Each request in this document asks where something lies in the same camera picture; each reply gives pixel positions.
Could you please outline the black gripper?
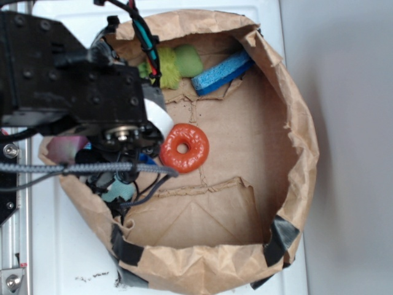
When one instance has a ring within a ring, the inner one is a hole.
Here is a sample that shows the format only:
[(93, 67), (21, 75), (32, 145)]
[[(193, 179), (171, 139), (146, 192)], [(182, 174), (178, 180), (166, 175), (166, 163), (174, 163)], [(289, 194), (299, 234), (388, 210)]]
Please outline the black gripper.
[(139, 196), (141, 193), (136, 179), (140, 164), (153, 164), (152, 159), (158, 156), (161, 144), (172, 129), (172, 118), (166, 110), (162, 91), (159, 88), (145, 88), (143, 95), (146, 122), (142, 125), (117, 127), (107, 134), (107, 142), (99, 143), (97, 139), (92, 139), (76, 154), (77, 163), (133, 164), (130, 171), (101, 171), (86, 176), (86, 185), (100, 197), (116, 179), (125, 184), (134, 184), (134, 195)]

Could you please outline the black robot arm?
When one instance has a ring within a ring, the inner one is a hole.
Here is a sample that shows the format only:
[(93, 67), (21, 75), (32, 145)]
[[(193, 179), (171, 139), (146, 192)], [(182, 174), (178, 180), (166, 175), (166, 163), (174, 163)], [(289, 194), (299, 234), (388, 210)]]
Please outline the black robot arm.
[(40, 134), (84, 136), (89, 155), (55, 166), (8, 164), (5, 173), (115, 174), (124, 183), (141, 172), (167, 177), (170, 168), (139, 161), (156, 157), (171, 129), (160, 88), (119, 58), (102, 35), (84, 47), (61, 22), (13, 11), (1, 12), (1, 126), (21, 132), (13, 143)]

